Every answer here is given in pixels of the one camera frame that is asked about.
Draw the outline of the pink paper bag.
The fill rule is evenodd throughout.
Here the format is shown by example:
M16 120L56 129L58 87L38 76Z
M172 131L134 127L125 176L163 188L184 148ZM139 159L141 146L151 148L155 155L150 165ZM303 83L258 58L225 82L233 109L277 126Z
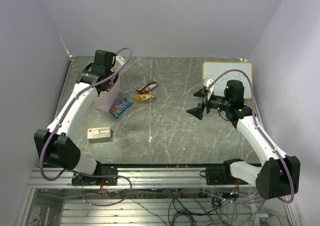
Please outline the pink paper bag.
M101 92L99 97L95 100L94 104L97 109L109 111L112 109L117 97L121 91L121 82L119 74L117 74L117 82L109 92Z

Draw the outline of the blue M&Ms packet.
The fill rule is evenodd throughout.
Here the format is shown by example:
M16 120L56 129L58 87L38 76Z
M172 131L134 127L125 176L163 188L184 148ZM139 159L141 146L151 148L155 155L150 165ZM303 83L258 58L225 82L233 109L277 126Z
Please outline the blue M&Ms packet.
M124 98L115 108L109 110L109 113L111 113L117 119L131 105L132 102L129 102L126 98Z

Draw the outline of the small whiteboard with stand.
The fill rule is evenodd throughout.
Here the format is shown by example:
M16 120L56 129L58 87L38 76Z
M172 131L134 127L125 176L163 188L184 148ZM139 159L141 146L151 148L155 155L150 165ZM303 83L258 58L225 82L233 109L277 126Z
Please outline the small whiteboard with stand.
M215 80L218 76L225 73L226 71L235 69L243 71L250 79L251 84L253 84L253 65L250 62L205 61L202 64L202 78ZM238 71L232 71L224 74L214 85L213 94L224 96L224 91L229 80L241 81L244 86L244 99L252 98L251 89L247 78Z

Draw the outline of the yellow M&Ms packet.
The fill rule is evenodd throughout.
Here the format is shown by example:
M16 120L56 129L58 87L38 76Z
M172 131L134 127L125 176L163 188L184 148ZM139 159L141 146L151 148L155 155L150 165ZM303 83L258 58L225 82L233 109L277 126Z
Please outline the yellow M&Ms packet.
M156 98L156 95L154 94L138 94L135 96L135 99L138 102L149 102Z

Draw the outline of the purple M&Ms packet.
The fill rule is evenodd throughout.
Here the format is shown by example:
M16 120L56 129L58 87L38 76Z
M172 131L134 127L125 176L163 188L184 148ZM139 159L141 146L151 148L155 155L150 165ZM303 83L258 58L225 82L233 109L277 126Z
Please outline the purple M&Ms packet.
M106 91L110 91L114 87L115 83L113 81L110 81L106 87Z

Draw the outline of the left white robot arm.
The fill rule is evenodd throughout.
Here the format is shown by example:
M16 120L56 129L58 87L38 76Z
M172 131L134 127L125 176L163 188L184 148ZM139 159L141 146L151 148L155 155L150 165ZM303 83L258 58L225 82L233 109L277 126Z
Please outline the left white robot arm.
M38 129L34 141L39 155L39 168L42 177L48 181L44 164L84 174L85 180L96 185L102 179L100 162L88 158L74 143L74 136L90 105L106 91L113 79L127 61L113 53L97 50L93 62L89 63L76 77L73 91L63 109L46 129Z

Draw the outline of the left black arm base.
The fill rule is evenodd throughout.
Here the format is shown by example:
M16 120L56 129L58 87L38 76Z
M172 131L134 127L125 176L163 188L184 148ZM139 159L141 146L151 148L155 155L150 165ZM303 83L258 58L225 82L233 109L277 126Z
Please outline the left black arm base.
M106 186L116 186L118 178L111 177L111 175L117 175L118 171L117 168L113 166L107 166L101 163L97 163L97 168L94 172L94 175L97 176L105 176L104 178L93 178L87 177L79 174L74 174L71 184L73 186L100 186L102 184Z

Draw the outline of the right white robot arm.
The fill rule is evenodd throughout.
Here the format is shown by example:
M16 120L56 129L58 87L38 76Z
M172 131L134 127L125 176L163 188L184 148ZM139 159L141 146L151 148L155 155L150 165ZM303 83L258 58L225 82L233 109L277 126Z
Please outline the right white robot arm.
M205 78L203 88L194 93L202 102L187 113L203 119L203 113L212 109L225 112L226 120L231 122L247 139L258 156L261 166L254 166L242 159L224 161L220 172L226 184L236 179L256 187L264 200L294 195L299 190L300 161L281 150L261 127L251 107L245 105L244 85L238 80L229 80L224 95L214 95L213 80Z

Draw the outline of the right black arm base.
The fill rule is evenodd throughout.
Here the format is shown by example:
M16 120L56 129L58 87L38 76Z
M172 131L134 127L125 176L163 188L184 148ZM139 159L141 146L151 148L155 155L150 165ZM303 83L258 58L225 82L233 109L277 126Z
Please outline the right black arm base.
M204 170L201 170L199 175L205 178L208 186L235 185L237 181L239 181L241 185L247 185L245 181L233 177L229 166L225 166L224 164L209 165Z

